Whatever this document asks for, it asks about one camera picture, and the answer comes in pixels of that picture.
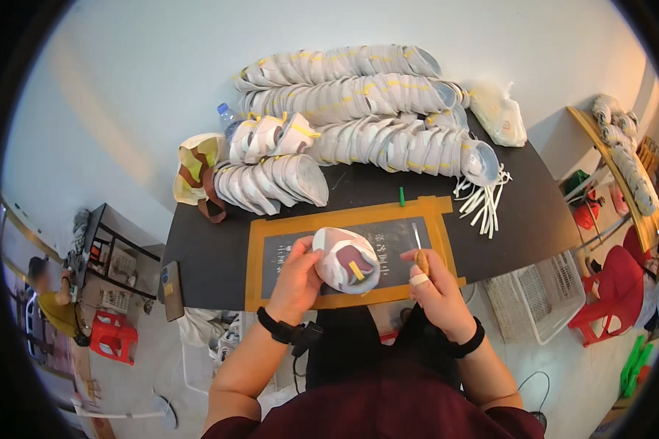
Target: smartphone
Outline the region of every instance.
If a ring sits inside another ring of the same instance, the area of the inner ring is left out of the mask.
[[[161,270],[161,283],[164,286],[164,307],[166,320],[172,322],[183,317],[183,290],[180,286],[180,270],[175,260]]]

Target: yellow shirt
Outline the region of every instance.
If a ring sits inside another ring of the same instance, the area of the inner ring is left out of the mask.
[[[71,302],[67,305],[56,303],[56,293],[44,293],[36,296],[39,309],[46,316],[46,319],[53,325],[56,330],[66,334],[68,337],[76,336],[76,304]]]

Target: wooden shelf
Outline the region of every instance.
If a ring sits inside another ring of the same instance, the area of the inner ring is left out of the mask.
[[[620,186],[620,190],[628,204],[630,215],[632,215],[633,218],[634,228],[637,231],[637,236],[640,238],[641,250],[649,250],[656,244],[657,237],[659,236],[659,208],[652,216],[644,216],[641,214],[640,208],[637,207],[637,203],[634,202],[634,196],[630,187],[625,181],[620,169],[618,169],[615,162],[613,162],[613,157],[610,154],[610,147],[603,142],[603,139],[600,136],[598,123],[593,116],[589,115],[587,112],[579,110],[578,108],[566,107],[566,109],[569,110],[573,118],[580,124],[588,137],[593,140],[593,145],[596,147],[603,161],[613,174],[613,177],[618,186]]]

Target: black pants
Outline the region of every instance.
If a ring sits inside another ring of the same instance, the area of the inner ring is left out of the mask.
[[[381,344],[367,306],[319,310],[317,324],[323,335],[308,354],[307,389],[376,369],[392,357],[410,359],[459,389],[456,361],[443,347],[446,338],[419,305],[413,308],[393,346]]]

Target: maroon shirt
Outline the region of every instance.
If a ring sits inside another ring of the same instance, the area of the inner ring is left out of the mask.
[[[402,364],[301,393],[263,422],[223,419],[203,435],[213,438],[541,439],[544,428],[522,409],[483,412],[435,376]]]

